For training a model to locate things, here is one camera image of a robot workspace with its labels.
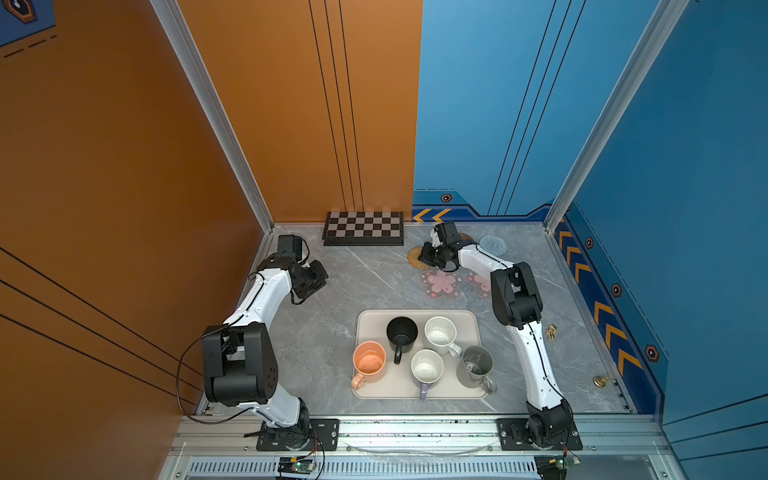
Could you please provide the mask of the woven rattan round coaster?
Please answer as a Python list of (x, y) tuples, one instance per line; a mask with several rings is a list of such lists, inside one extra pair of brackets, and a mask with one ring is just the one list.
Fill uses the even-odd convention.
[(422, 253), (421, 247), (414, 247), (408, 252), (406, 259), (408, 263), (416, 269), (420, 269), (420, 270), (429, 269), (429, 266), (420, 259), (421, 253)]

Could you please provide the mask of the pink flower coaster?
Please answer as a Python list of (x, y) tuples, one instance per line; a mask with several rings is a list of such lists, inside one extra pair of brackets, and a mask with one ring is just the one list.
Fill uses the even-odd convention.
[(456, 299), (460, 296), (462, 279), (454, 273), (446, 273), (442, 270), (424, 271), (421, 282), (426, 295), (432, 299), (441, 297)]
[(467, 282), (473, 286), (476, 294), (481, 298), (491, 297), (491, 284), (490, 281), (475, 272), (470, 272), (467, 275)]

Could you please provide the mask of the blue woven round coaster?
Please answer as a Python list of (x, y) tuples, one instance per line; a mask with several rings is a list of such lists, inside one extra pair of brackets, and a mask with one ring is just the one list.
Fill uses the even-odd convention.
[(479, 240), (480, 247), (493, 256), (501, 257), (506, 254), (506, 242), (496, 235), (485, 235)]

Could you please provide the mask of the black mug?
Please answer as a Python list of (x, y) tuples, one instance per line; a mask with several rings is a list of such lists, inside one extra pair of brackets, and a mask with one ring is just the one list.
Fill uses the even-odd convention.
[(394, 350), (394, 364), (399, 365), (404, 355), (410, 352), (418, 338), (418, 326), (409, 317), (399, 316), (389, 321), (386, 328), (387, 340)]

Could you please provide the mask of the grey mug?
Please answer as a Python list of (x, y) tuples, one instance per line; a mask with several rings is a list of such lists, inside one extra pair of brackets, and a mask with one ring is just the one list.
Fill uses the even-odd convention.
[(457, 379), (466, 388), (481, 388), (492, 394), (498, 389), (496, 382), (491, 378), (493, 368), (492, 354), (485, 347), (470, 346), (459, 358)]

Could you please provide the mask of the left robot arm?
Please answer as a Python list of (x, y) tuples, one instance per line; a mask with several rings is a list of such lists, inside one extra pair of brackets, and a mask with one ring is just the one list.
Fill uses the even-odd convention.
[(300, 305), (327, 278), (322, 263), (309, 259), (302, 237), (281, 235), (276, 251), (251, 274), (251, 288), (235, 311), (201, 336), (206, 399), (259, 415), (263, 424), (256, 435), (287, 449), (311, 441), (310, 420), (306, 403), (279, 383), (270, 327), (285, 298)]

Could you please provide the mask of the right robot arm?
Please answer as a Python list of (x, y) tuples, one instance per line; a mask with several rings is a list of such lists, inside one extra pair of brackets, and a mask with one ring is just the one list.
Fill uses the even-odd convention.
[(530, 265), (487, 252), (464, 239), (453, 222), (432, 229), (418, 260), (442, 271), (453, 264), (490, 281), (493, 313), (511, 335), (526, 383), (527, 436), (540, 449), (565, 447), (577, 429), (546, 352), (543, 301)]

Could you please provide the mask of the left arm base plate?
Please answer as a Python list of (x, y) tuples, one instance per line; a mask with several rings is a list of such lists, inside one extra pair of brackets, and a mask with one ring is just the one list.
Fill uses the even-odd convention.
[(300, 419), (292, 427), (262, 426), (257, 432), (257, 450), (268, 452), (308, 452), (315, 447), (335, 451), (339, 437), (338, 419)]

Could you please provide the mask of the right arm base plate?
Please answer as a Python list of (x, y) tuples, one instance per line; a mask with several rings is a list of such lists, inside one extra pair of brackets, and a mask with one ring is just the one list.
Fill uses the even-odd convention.
[(497, 435), (503, 451), (581, 451), (584, 446), (574, 422), (563, 432), (553, 434), (542, 443), (533, 440), (523, 418), (503, 417), (496, 420)]

